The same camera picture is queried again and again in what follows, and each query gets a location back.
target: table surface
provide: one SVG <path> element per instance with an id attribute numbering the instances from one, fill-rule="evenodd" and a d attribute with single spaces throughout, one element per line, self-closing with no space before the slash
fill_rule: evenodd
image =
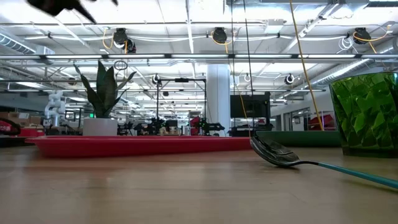
<path id="1" fill-rule="evenodd" d="M 398 179 L 398 159 L 293 149 Z M 398 190 L 302 165 L 281 169 L 253 151 L 46 159 L 0 149 L 0 223 L 394 223 Z"/>

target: green glass vase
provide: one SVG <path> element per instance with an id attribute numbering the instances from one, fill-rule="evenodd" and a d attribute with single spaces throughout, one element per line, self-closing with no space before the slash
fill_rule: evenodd
<path id="1" fill-rule="evenodd" d="M 330 91 L 344 155 L 398 157 L 398 74 L 344 78 Z"/>

